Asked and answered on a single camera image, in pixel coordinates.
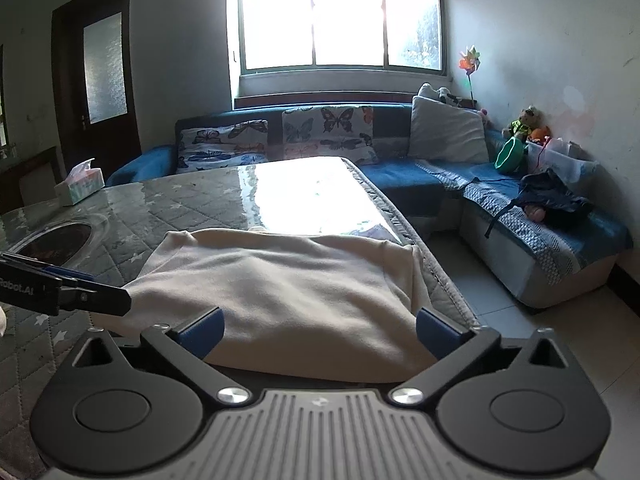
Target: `metal bolt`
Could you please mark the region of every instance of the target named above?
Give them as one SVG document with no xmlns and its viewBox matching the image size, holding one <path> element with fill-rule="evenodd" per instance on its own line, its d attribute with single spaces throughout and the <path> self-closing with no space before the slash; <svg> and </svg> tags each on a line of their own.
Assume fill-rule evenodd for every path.
<svg viewBox="0 0 640 480">
<path fill-rule="evenodd" d="M 218 392 L 218 400 L 225 404 L 242 404 L 249 399 L 251 394 L 244 388 L 222 388 Z"/>
<path fill-rule="evenodd" d="M 391 392 L 391 398 L 398 404 L 413 406 L 424 400 L 424 393 L 417 388 L 398 388 Z"/>
</svg>

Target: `door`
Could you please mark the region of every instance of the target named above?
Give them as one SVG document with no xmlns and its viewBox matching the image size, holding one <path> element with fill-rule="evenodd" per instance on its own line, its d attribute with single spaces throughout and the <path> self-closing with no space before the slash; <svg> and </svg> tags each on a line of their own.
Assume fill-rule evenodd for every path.
<svg viewBox="0 0 640 480">
<path fill-rule="evenodd" d="M 54 10 L 56 118 L 67 170 L 95 157 L 105 180 L 140 155 L 129 56 L 129 0 L 73 0 Z"/>
</svg>

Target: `blue sofa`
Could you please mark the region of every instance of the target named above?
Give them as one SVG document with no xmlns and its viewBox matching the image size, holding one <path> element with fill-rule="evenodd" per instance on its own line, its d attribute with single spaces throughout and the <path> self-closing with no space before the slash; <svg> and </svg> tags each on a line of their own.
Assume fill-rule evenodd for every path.
<svg viewBox="0 0 640 480">
<path fill-rule="evenodd" d="M 532 224 L 518 209 L 501 218 L 486 238 L 492 215 L 517 195 L 520 176 L 500 175 L 492 164 L 409 159 L 412 106 L 370 105 L 374 110 L 372 142 L 380 163 L 362 166 L 362 173 L 423 238 L 435 230 L 457 231 L 522 303 L 546 308 L 603 285 L 618 254 L 630 247 L 626 227 L 600 210 L 575 229 L 560 232 Z M 269 160 L 281 160 L 282 113 L 292 107 L 295 105 L 248 108 L 177 121 L 176 144 L 146 152 L 111 175 L 106 185 L 175 173 L 175 146 L 180 132 L 187 128 L 267 120 Z M 502 134 L 487 130 L 485 141 L 493 161 L 504 145 Z"/>
</svg>

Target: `beige cloth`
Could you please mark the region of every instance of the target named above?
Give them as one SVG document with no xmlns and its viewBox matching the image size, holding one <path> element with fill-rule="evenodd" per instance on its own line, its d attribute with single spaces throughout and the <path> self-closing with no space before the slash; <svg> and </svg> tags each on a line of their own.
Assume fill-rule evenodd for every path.
<svg viewBox="0 0 640 480">
<path fill-rule="evenodd" d="M 226 367 L 337 381 L 404 381 L 436 359 L 415 335 L 430 304 L 414 246 L 355 236 L 226 229 L 169 232 L 125 287 L 124 317 L 94 323 L 137 336 L 215 305 L 225 336 L 205 358 Z"/>
</svg>

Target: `tiled floor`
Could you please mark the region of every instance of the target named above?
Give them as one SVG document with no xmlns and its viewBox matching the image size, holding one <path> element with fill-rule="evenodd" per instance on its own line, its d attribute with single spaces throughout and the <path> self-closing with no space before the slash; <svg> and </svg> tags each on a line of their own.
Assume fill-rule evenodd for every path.
<svg viewBox="0 0 640 480">
<path fill-rule="evenodd" d="M 606 286 L 531 315 L 457 235 L 436 233 L 427 245 L 485 324 L 507 337 L 528 337 L 539 326 L 561 335 L 611 414 L 596 471 L 605 480 L 638 480 L 640 317 Z"/>
</svg>

